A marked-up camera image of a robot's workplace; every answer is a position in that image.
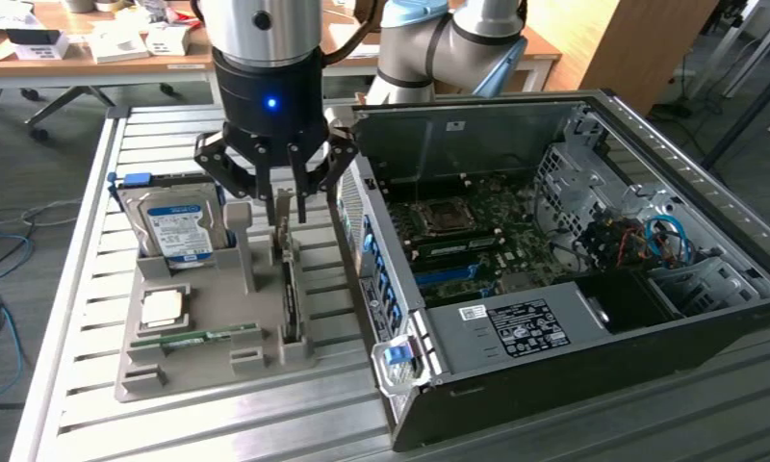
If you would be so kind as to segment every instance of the cpu chip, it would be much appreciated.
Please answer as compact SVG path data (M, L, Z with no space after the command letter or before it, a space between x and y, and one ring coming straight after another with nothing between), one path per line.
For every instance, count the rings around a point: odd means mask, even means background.
M415 210L428 236L460 233L476 228L472 211L461 197L420 202Z

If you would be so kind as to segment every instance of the blue pcie slot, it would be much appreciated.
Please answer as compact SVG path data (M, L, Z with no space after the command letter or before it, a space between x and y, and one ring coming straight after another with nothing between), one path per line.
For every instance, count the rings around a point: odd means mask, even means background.
M385 303L385 314L391 318L393 307L397 304L397 296L395 295L395 289L393 288L389 287L385 290L385 296L384 296L383 301Z
M429 272L425 274L417 274L415 276L415 279L417 285L420 286L459 280L468 281L476 278L477 270L479 270L479 263L475 263L473 265L468 265L467 267L463 268L448 269L445 271Z
M379 285L383 274L388 274L385 271L385 260L381 256L376 257L375 264L376 268L373 269L373 282Z
M397 333L397 329L400 328L400 324L403 323L403 309L400 308L400 304L395 303L391 307L391 311L388 312L388 316L391 317L391 330L392 332Z
M381 294L385 294L385 291L391 287L391 281L388 279L388 273L385 271L380 272L380 279L377 281L377 288Z

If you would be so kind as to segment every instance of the blue hard drive label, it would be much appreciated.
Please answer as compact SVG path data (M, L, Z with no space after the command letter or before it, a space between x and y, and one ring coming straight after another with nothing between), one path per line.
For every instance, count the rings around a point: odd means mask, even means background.
M211 258L215 248L208 229L200 225L204 212L199 205L156 207L148 215L163 256L171 262L193 266Z

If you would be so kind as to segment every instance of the hard drive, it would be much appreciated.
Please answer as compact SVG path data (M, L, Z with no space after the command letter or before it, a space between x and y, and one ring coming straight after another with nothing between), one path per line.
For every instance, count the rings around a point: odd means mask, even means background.
M213 251L231 244L213 179L204 174L132 173L112 183L141 256L165 257L173 270L213 263Z

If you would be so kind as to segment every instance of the white paper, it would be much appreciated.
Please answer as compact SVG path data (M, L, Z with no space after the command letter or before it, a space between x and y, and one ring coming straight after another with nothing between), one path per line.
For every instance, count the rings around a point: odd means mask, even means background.
M43 29L32 8L28 3L0 0L0 29Z

